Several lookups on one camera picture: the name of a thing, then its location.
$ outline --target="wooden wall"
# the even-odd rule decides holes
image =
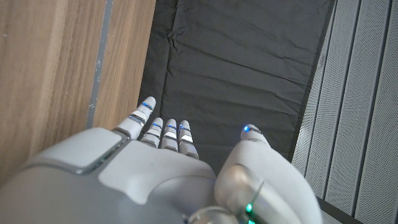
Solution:
[[[0,1],[0,183],[135,109],[155,0]]]

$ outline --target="black fabric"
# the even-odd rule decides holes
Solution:
[[[155,97],[152,119],[188,120],[216,173],[248,123],[287,157],[329,5],[158,0],[139,101]]]

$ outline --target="metal strip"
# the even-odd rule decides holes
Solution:
[[[104,19],[102,21],[101,37],[98,46],[97,60],[95,63],[93,87],[91,88],[90,104],[88,106],[88,112],[87,112],[86,129],[92,128],[94,123],[95,106],[97,104],[98,90],[100,88],[102,65],[104,62],[109,23],[111,22],[112,7],[113,7],[113,0],[106,0]]]

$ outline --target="metal grille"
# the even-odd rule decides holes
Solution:
[[[359,1],[337,2],[322,91],[313,131],[306,179],[323,198],[339,117]]]
[[[325,40],[321,49],[317,70],[315,71],[311,92],[308,96],[307,107],[305,108],[303,122],[298,134],[296,148],[294,151],[292,164],[302,175],[305,175],[305,168],[307,167],[308,152],[310,150],[310,143],[312,138],[313,123],[318,108],[319,91],[322,84],[323,71],[325,68],[326,56],[328,54],[328,46],[330,40],[330,30],[333,25],[333,12],[330,18],[328,30],[325,34]]]
[[[396,223],[398,198],[398,5],[392,3],[355,218]]]
[[[325,200],[353,213],[385,37],[388,0],[362,0]]]

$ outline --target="gray robot arm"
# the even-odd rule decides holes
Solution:
[[[4,223],[321,223],[300,173],[253,125],[216,178],[188,121],[156,118],[155,99],[112,131],[83,131],[41,152],[0,188]]]

